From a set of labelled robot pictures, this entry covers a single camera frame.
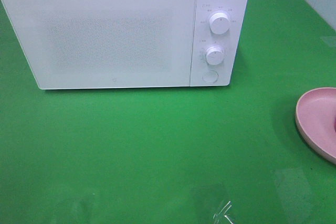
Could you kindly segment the round white door button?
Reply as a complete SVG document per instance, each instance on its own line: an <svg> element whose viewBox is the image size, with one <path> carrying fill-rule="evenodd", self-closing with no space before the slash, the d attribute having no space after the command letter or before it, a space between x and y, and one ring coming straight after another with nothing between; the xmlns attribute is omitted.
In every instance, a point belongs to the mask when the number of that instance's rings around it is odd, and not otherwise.
<svg viewBox="0 0 336 224"><path fill-rule="evenodd" d="M215 83L218 80L218 73L214 70L203 74L203 81L206 83Z"/></svg>

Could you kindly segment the white microwave door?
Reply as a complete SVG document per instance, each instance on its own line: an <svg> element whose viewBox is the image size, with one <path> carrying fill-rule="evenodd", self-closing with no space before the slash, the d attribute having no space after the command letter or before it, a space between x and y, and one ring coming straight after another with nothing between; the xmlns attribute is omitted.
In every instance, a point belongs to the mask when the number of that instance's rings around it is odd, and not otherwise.
<svg viewBox="0 0 336 224"><path fill-rule="evenodd" d="M41 89L190 83L195 0L2 0Z"/></svg>

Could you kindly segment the pink round plate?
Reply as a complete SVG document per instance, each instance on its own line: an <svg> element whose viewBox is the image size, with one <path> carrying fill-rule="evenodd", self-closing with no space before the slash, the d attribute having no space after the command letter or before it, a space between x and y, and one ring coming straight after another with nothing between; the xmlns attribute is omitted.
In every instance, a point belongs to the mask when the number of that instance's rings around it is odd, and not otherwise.
<svg viewBox="0 0 336 224"><path fill-rule="evenodd" d="M305 92L296 104L295 122L305 142L335 164L335 87Z"/></svg>

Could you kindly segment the lower white microwave knob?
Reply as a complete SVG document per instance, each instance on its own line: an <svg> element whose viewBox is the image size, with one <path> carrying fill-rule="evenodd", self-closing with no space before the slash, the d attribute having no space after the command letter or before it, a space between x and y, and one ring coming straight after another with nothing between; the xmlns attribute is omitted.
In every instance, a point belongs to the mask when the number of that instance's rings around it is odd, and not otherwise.
<svg viewBox="0 0 336 224"><path fill-rule="evenodd" d="M212 46L207 49L205 58L209 65L216 66L223 62L224 56L224 50L220 46Z"/></svg>

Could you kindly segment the white microwave knob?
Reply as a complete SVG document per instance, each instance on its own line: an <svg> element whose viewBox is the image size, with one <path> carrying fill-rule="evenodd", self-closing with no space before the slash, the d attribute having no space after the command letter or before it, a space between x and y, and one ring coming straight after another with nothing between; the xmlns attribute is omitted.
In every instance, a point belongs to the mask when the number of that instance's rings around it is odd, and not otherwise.
<svg viewBox="0 0 336 224"><path fill-rule="evenodd" d="M223 62L224 56L224 50L220 46L212 46L207 49L205 58L209 65L216 66Z"/></svg>
<svg viewBox="0 0 336 224"><path fill-rule="evenodd" d="M230 15L224 10L217 10L209 17L209 27L212 33L222 35L230 28Z"/></svg>

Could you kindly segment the upper white microwave knob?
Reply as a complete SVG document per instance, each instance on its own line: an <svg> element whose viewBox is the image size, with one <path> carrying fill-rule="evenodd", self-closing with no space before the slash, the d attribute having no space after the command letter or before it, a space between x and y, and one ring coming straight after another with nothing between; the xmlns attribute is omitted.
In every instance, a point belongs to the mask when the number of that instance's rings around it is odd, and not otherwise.
<svg viewBox="0 0 336 224"><path fill-rule="evenodd" d="M224 10L217 10L209 17L209 27L212 33L222 35L230 28L230 15Z"/></svg>

